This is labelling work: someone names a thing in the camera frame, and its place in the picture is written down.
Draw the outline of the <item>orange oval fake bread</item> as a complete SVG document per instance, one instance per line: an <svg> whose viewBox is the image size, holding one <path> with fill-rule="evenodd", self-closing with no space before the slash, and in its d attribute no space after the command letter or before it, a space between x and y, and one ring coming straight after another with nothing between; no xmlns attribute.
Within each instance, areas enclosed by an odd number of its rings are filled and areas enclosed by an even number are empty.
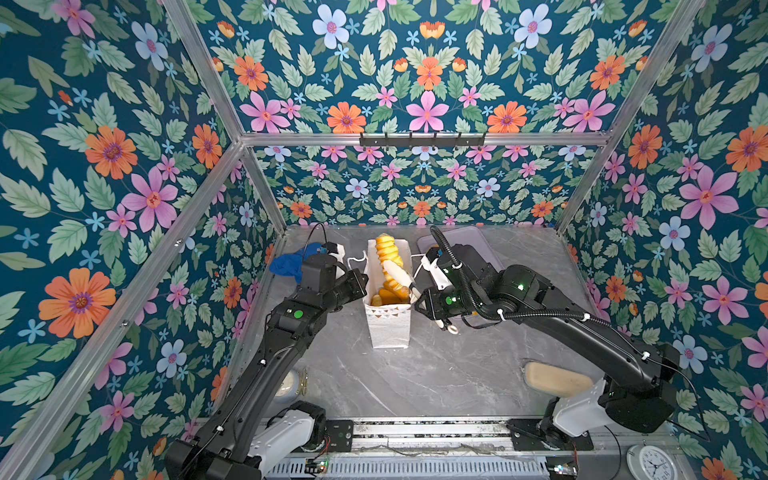
<svg viewBox="0 0 768 480"><path fill-rule="evenodd" d="M382 306L403 303L403 300L396 293L384 288L379 290L378 296L381 299Z"/></svg>

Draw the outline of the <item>twisted fake bread stick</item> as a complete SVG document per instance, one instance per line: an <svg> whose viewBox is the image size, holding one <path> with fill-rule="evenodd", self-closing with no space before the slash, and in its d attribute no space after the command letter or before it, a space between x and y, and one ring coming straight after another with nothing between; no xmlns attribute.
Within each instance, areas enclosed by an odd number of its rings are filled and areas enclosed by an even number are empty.
<svg viewBox="0 0 768 480"><path fill-rule="evenodd" d="M376 253L377 253L379 262L381 264L383 275L385 275L385 272L383 270L383 262L385 260L392 260L404 268L404 261L400 255L400 252L394 237L388 234L380 235L375 239L375 248L376 248ZM410 300L410 293L408 292L405 292L404 294L397 294L397 295L403 301Z"/></svg>

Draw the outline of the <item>white paper gift bag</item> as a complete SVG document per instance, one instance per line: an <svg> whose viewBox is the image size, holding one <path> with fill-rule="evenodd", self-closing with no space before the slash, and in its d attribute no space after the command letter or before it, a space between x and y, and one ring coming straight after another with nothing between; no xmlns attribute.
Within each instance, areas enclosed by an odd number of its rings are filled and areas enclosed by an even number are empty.
<svg viewBox="0 0 768 480"><path fill-rule="evenodd" d="M348 259L346 264L348 267L361 267L363 273L368 276L367 295L363 297L363 305L372 347L374 349L405 349L410 343L413 306L420 292L416 287L417 291L410 293L410 300L403 301L402 304L380 307L370 305L372 296L378 294L384 283L384 275L376 253L375 239L369 239L361 255ZM407 240L395 238L395 241L404 261L405 270L415 280L417 267L414 265L414 261L418 256L411 252Z"/></svg>

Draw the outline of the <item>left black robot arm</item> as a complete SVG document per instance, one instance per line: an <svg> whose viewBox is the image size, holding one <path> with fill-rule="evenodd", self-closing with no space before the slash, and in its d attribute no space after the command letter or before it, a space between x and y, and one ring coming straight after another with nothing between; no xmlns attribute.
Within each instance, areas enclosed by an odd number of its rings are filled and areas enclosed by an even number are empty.
<svg viewBox="0 0 768 480"><path fill-rule="evenodd" d="M223 403L190 440L169 445L172 479L263 479L288 454L323 440L325 411L292 404L262 427L285 378L325 327L330 314L366 295L368 277L331 254L302 263L294 293L270 312L261 344Z"/></svg>

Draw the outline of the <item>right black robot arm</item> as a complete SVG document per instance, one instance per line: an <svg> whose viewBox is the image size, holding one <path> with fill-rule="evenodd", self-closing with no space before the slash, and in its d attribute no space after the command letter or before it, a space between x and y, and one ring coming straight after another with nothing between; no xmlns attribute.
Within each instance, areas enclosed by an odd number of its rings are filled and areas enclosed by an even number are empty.
<svg viewBox="0 0 768 480"><path fill-rule="evenodd" d="M516 264L497 270L474 247L450 244L437 226L431 226L430 233L435 244L423 259L434 284L417 293L416 312L452 334L458 331L453 319L466 321L471 315L481 318L479 330L526 325L603 373L581 393L556 395L534 426L508 421L512 433L564 449L588 431L611 424L653 433L673 415L680 360L675 348L630 339L529 267Z"/></svg>

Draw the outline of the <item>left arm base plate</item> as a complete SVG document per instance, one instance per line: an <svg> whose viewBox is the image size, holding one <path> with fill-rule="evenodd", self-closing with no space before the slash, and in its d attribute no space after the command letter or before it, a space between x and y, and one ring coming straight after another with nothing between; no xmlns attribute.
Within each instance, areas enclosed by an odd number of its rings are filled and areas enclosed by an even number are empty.
<svg viewBox="0 0 768 480"><path fill-rule="evenodd" d="M355 422L353 420L327 420L321 436L321 452L351 452L354 432Z"/></svg>

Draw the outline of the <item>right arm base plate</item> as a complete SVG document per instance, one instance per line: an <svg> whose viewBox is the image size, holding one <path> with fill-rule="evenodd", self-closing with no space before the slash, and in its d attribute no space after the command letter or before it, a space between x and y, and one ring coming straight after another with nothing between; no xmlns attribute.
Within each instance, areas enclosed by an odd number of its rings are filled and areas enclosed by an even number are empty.
<svg viewBox="0 0 768 480"><path fill-rule="evenodd" d="M546 418L512 418L505 426L516 451L592 451L594 443L588 433L571 437L557 429Z"/></svg>

